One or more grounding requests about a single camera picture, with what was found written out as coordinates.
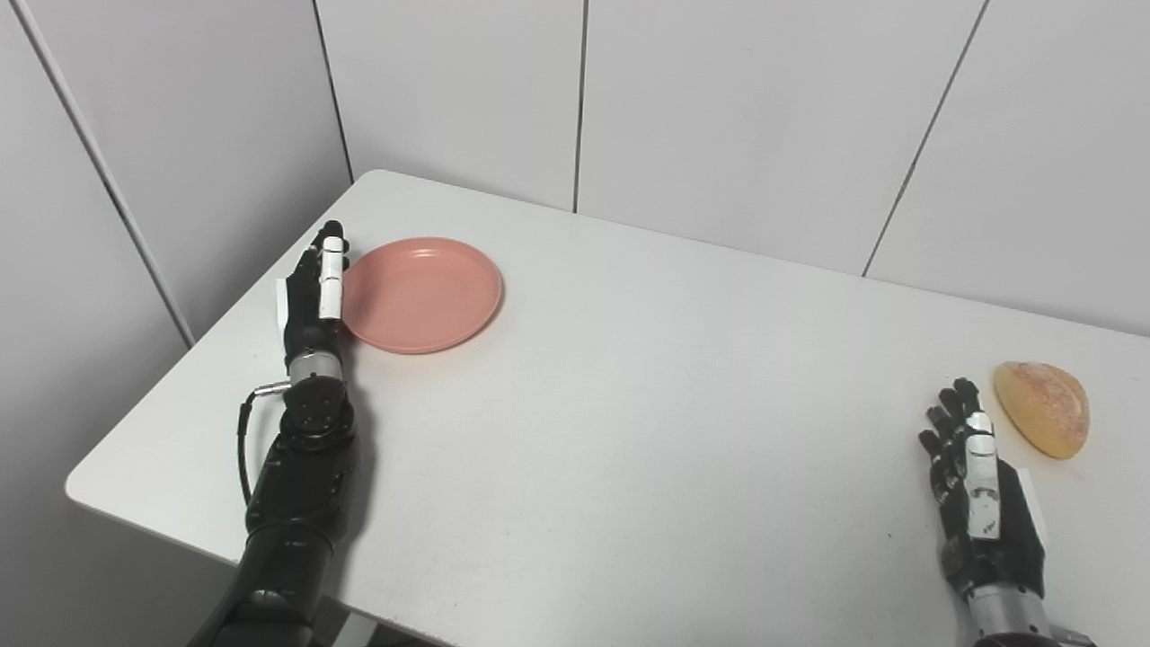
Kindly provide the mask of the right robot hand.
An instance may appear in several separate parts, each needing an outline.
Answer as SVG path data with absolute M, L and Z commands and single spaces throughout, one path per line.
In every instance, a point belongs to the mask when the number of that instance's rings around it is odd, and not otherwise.
M 1046 548 L 1022 480 L 1000 459 L 977 386 L 958 377 L 925 413 L 917 439 L 929 459 L 931 495 L 943 525 L 940 563 L 956 593 L 1006 585 L 1044 598 Z

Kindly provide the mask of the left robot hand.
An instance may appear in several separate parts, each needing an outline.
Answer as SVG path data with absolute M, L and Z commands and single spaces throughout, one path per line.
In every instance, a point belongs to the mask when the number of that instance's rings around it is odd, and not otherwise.
M 324 242 L 336 238 L 334 259 L 340 262 L 340 270 L 348 269 L 348 242 L 338 219 L 329 219 L 319 229 L 313 241 L 300 254 L 296 269 L 285 279 L 285 323 L 283 326 L 284 365 L 305 355 L 308 351 L 329 352 L 340 356 L 340 315 L 334 318 L 320 316 L 321 271 Z

